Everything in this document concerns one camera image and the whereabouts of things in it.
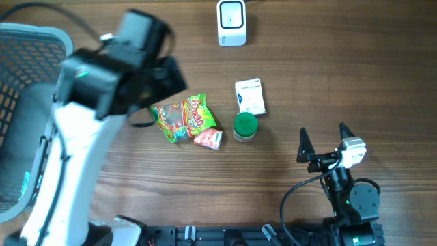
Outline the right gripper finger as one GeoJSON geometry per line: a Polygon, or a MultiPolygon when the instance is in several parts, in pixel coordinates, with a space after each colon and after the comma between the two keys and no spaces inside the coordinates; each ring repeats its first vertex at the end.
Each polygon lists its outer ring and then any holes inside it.
{"type": "Polygon", "coordinates": [[[340,132],[341,139],[356,137],[356,135],[346,126],[344,122],[341,122],[339,124],[339,132],[340,132]]]}
{"type": "Polygon", "coordinates": [[[300,130],[300,143],[296,161],[298,163],[308,163],[315,160],[315,150],[305,127],[300,130]]]}

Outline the Haribo gummy candy bag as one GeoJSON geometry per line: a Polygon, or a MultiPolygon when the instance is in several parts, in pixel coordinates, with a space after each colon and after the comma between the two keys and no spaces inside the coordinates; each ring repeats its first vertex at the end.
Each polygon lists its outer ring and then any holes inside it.
{"type": "Polygon", "coordinates": [[[173,144],[216,126],[206,104],[206,94],[190,96],[176,104],[151,106],[150,111],[165,137],[173,144]]]}

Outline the green lid jar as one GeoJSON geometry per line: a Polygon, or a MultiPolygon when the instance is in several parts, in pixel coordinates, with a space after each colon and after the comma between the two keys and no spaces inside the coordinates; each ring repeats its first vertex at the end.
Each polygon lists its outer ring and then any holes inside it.
{"type": "Polygon", "coordinates": [[[239,142],[248,142],[258,130],[258,119],[248,112],[239,113],[234,120],[233,136],[239,142]]]}

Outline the red orange snack pack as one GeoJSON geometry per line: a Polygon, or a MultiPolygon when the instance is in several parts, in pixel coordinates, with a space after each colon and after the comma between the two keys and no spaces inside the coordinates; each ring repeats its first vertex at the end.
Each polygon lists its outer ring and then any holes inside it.
{"type": "Polygon", "coordinates": [[[218,150],[221,145],[223,132],[215,128],[208,128],[195,135],[194,143],[212,150],[218,150]]]}

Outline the white tissue pack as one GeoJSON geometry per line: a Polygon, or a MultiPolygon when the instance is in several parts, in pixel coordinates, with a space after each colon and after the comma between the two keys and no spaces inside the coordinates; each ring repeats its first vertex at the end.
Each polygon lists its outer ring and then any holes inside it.
{"type": "Polygon", "coordinates": [[[240,113],[266,113],[260,78],[235,82],[235,91],[240,113]]]}

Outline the teal wet wipes pack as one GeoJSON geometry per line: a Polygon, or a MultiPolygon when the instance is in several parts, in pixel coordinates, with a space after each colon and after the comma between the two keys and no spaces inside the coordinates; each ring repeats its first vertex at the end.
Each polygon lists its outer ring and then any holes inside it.
{"type": "Polygon", "coordinates": [[[20,192],[21,192],[21,196],[19,198],[20,200],[23,198],[23,196],[24,196],[24,194],[25,194],[25,192],[27,190],[30,177],[31,177],[31,172],[25,172],[24,173],[23,183],[22,183],[22,187],[21,187],[21,190],[20,190],[20,192]]]}

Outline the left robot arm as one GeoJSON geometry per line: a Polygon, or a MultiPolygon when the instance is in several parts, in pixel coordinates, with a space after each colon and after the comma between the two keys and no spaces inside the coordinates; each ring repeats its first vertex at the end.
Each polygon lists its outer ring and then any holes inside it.
{"type": "Polygon", "coordinates": [[[146,245],[147,226],[130,217],[89,218],[102,163],[131,113],[186,89],[176,60],[160,56],[170,26],[131,9],[117,35],[78,49],[61,66],[50,121],[55,132],[37,199],[6,245],[146,245]]]}

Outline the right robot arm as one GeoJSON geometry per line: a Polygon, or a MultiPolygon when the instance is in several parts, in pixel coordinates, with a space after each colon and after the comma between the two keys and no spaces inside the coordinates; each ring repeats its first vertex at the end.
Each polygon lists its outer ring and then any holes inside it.
{"type": "Polygon", "coordinates": [[[322,188],[334,216],[323,220],[325,241],[329,245],[384,245],[378,207],[380,187],[368,178],[353,179],[350,169],[367,152],[366,143],[344,124],[339,125],[341,143],[333,152],[317,154],[305,128],[300,130],[296,160],[308,163],[309,173],[321,173],[322,188]]]}

